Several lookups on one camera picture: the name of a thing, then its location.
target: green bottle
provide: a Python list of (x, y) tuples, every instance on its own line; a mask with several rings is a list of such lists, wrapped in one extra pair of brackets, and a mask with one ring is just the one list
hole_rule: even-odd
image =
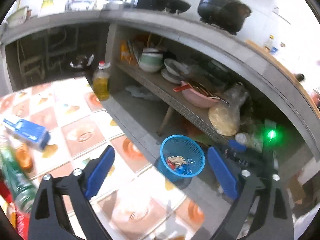
[(3, 135), (0, 135), (0, 168), (14, 203), (21, 212), (31, 212), (37, 189), (14, 159), (12, 148)]

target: patterned tablecloth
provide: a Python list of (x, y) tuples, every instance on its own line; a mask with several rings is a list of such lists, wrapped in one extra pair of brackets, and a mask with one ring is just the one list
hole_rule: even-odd
[[(34, 86), (1, 99), (1, 118), (15, 114), (45, 126), (51, 140), (44, 152), (29, 149), (38, 186), (44, 174), (67, 176), (84, 168), (107, 145), (115, 162), (91, 204), (114, 240), (188, 240), (204, 215), (182, 191), (157, 171), (125, 136), (93, 93), (86, 78)], [(21, 142), (10, 138), (12, 146)], [(68, 196), (64, 196), (76, 235), (85, 239)]]

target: blue carton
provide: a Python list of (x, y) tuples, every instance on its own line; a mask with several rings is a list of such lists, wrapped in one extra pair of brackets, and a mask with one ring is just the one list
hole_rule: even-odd
[(21, 141), (33, 148), (44, 150), (50, 134), (44, 126), (29, 122), (16, 115), (10, 115), (3, 119), (3, 124), (7, 131), (13, 135), (17, 135)]

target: black frying pan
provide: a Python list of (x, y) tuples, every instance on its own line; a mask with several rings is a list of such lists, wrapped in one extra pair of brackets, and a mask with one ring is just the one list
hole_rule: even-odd
[(182, 13), (188, 11), (191, 5), (182, 0), (151, 0), (151, 8), (155, 11), (169, 11), (170, 13)]

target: glowing green led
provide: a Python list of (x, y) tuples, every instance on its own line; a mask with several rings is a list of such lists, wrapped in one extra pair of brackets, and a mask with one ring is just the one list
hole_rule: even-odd
[(276, 136), (277, 136), (276, 131), (271, 130), (271, 131), (268, 132), (268, 137), (270, 138), (270, 141)]

